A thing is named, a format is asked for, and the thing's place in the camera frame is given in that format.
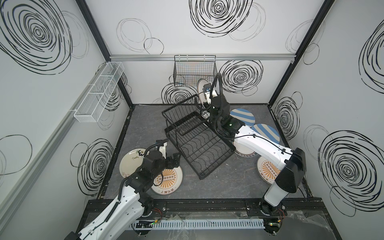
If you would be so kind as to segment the white plate red characters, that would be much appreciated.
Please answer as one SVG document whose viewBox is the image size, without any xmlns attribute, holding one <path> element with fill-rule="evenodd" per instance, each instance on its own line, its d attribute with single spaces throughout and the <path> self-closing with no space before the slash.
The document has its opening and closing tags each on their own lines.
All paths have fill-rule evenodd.
<svg viewBox="0 0 384 240">
<path fill-rule="evenodd" d="M 205 98 L 204 98 L 204 92 L 203 92 L 203 86 L 204 86 L 205 84 L 208 84 L 208 83 L 210 83 L 210 82 L 208 82 L 206 79 L 200 79 L 200 80 L 198 81 L 198 96 L 199 96 L 200 102 L 201 102 L 201 104 L 202 104 L 202 107 L 203 107 L 204 109 L 207 109 L 207 108 L 210 106 L 210 104 L 208 104 L 208 103 L 205 101 Z"/>
</svg>

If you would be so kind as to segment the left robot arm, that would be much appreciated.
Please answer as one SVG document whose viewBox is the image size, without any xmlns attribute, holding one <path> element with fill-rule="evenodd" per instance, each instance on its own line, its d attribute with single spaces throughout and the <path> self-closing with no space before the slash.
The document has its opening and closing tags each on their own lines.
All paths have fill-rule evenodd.
<svg viewBox="0 0 384 240">
<path fill-rule="evenodd" d="M 118 195 L 87 226 L 78 233 L 70 232 L 66 240 L 116 240 L 138 218 L 148 216 L 154 199 L 147 191 L 154 185 L 154 180 L 168 169 L 180 166 L 181 154 L 168 157 L 166 146 L 168 139 L 158 140 L 148 147 L 143 154 L 142 164 L 134 173 L 124 178 Z"/>
</svg>

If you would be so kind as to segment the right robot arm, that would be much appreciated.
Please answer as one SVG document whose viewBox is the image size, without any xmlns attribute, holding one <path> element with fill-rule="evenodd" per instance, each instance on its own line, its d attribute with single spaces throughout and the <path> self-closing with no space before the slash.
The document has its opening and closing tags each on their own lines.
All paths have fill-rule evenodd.
<svg viewBox="0 0 384 240">
<path fill-rule="evenodd" d="M 212 86 L 209 89 L 205 88 L 205 95 L 214 132 L 222 139 L 251 149 L 280 170 L 259 203 L 260 211 L 264 215 L 274 214 L 288 194 L 297 192 L 304 179 L 304 151 L 300 148 L 292 150 L 275 144 L 253 131 L 241 120 L 230 116 L 230 104 L 225 100 L 223 79 L 220 73 L 214 77 Z"/>
</svg>

